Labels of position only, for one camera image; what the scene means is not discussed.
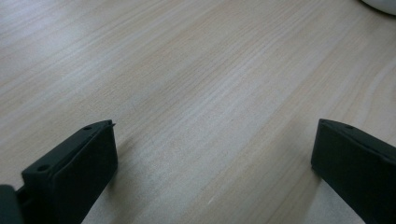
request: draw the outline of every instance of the wooden floor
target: wooden floor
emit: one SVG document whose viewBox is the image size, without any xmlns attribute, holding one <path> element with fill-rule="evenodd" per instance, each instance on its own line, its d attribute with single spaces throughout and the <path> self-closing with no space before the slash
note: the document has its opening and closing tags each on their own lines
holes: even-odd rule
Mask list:
<svg viewBox="0 0 396 224">
<path fill-rule="evenodd" d="M 0 183 L 113 119 L 84 223 L 361 223 L 318 119 L 396 145 L 396 19 L 358 0 L 0 2 Z"/>
</svg>

